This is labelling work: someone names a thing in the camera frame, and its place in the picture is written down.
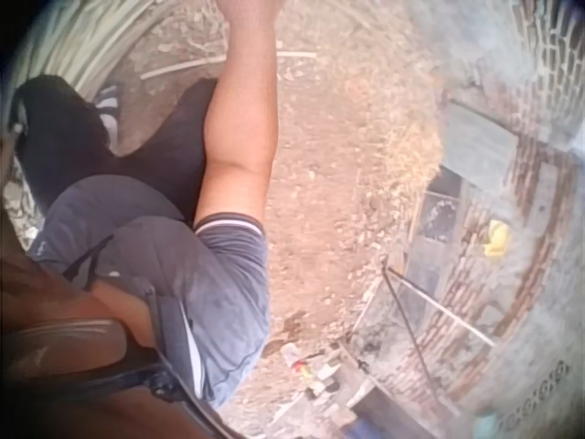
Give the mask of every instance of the dirt ground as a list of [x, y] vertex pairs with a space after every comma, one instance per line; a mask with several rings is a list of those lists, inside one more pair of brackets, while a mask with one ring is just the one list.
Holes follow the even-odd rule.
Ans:
[[[221, 411], [250, 437], [303, 388], [279, 347], [293, 341], [309, 355], [354, 325], [380, 259], [390, 254], [399, 265], [417, 200], [438, 168], [433, 65], [416, 44], [406, 0], [385, 3], [288, 0], [279, 19], [278, 50], [302, 53], [278, 63], [281, 135], [265, 224], [271, 340]], [[182, 0], [136, 45], [112, 75], [124, 89], [121, 154], [152, 135], [184, 89], [222, 65], [140, 75], [225, 54], [227, 33], [212, 0]], [[27, 210], [27, 192], [14, 190], [15, 210]], [[31, 234], [21, 236], [26, 244], [38, 219], [25, 217], [16, 226]]]

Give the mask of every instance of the backpack strap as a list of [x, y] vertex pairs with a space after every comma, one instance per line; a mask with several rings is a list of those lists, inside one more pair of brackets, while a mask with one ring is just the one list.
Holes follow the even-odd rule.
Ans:
[[108, 243], [112, 240], [113, 235], [107, 236], [103, 240], [101, 240], [95, 247], [90, 248], [85, 253], [83, 253], [78, 259], [76, 259], [68, 268], [63, 272], [63, 277], [67, 279], [72, 284], [75, 283], [76, 278], [80, 275], [81, 267], [84, 263], [89, 261], [88, 271], [87, 271], [87, 280], [83, 285], [78, 285], [83, 289], [86, 289], [93, 280], [95, 279], [95, 267], [98, 264], [98, 258], [100, 253]]

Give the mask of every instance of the metal rod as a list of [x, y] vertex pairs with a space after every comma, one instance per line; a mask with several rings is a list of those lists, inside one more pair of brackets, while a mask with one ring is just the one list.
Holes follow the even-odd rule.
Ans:
[[427, 381], [429, 382], [429, 387], [431, 388], [432, 397], [434, 398], [435, 402], [437, 403], [437, 409], [440, 410], [442, 407], [442, 404], [441, 404], [441, 401], [439, 400], [439, 395], [437, 394], [437, 391], [435, 390], [435, 385], [434, 385], [434, 382], [432, 381], [431, 374], [429, 373], [429, 370], [427, 369], [427, 364], [424, 362], [424, 358], [422, 357], [422, 352], [420, 352], [419, 343], [417, 343], [417, 338], [414, 335], [414, 332], [412, 332], [412, 328], [410, 327], [410, 323], [409, 323], [409, 318], [406, 316], [406, 313], [404, 312], [404, 308], [402, 308], [402, 304], [400, 303], [399, 296], [396, 294], [396, 291], [394, 291], [394, 287], [392, 286], [392, 284], [390, 283], [390, 279], [388, 278], [388, 257], [384, 258], [384, 261], [382, 262], [382, 276], [384, 276], [384, 281], [386, 282], [386, 285], [388, 286], [388, 289], [390, 290], [390, 293], [392, 294], [392, 297], [394, 298], [394, 301], [396, 302], [396, 305], [400, 311], [400, 315], [402, 316], [402, 319], [404, 320], [404, 325], [406, 326], [406, 329], [409, 331], [410, 340], [412, 341], [412, 345], [414, 345], [414, 350], [417, 352], [417, 356], [419, 357], [420, 365], [422, 366], [422, 370], [424, 371], [425, 377], [427, 378]]
[[460, 318], [459, 316], [456, 316], [453, 312], [451, 312], [450, 310], [448, 310], [447, 308], [445, 308], [443, 305], [441, 305], [437, 301], [435, 301], [432, 298], [430, 298], [429, 295], [424, 290], [422, 290], [421, 288], [419, 288], [417, 285], [413, 284], [411, 281], [409, 281], [408, 279], [406, 279], [401, 274], [396, 273], [390, 267], [387, 267], [386, 270], [384, 271], [384, 273], [386, 273], [387, 271], [390, 272], [390, 273], [392, 273], [398, 279], [400, 279], [400, 281], [403, 284], [405, 284], [410, 290], [412, 290], [414, 293], [416, 293], [419, 297], [422, 297], [424, 300], [426, 300], [427, 302], [429, 302], [435, 308], [441, 310], [444, 314], [446, 314], [447, 316], [449, 316], [450, 318], [452, 318], [457, 324], [459, 324], [462, 327], [466, 328], [468, 331], [474, 333], [486, 345], [489, 345], [492, 348], [495, 346], [495, 342], [491, 338], [489, 338], [486, 334], [484, 334], [483, 332], [481, 332], [479, 329], [477, 329], [475, 327], [472, 327], [469, 323], [465, 322], [462, 318]]

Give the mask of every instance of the brick wall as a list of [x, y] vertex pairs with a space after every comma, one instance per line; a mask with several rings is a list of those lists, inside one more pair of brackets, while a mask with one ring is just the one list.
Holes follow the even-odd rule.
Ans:
[[[503, 196], [468, 188], [463, 197], [457, 257], [440, 295], [497, 346], [441, 313], [431, 316], [418, 342], [440, 391], [463, 414], [493, 404], [503, 421], [516, 412], [505, 434], [532, 437], [553, 416], [574, 412], [582, 384], [583, 207], [576, 198], [578, 166], [564, 153], [584, 115], [582, 17], [560, 1], [411, 4], [421, 34], [443, 60], [448, 97], [519, 135]], [[480, 245], [492, 218], [511, 225], [510, 248], [500, 262], [486, 260]], [[558, 379], [553, 372], [560, 361]], [[402, 353], [394, 364], [385, 385], [439, 427], [444, 412], [415, 352]]]

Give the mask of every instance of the hand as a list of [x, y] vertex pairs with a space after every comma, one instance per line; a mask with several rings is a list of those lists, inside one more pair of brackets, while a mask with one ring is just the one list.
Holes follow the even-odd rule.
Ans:
[[284, 0], [217, 0], [231, 26], [272, 26]]

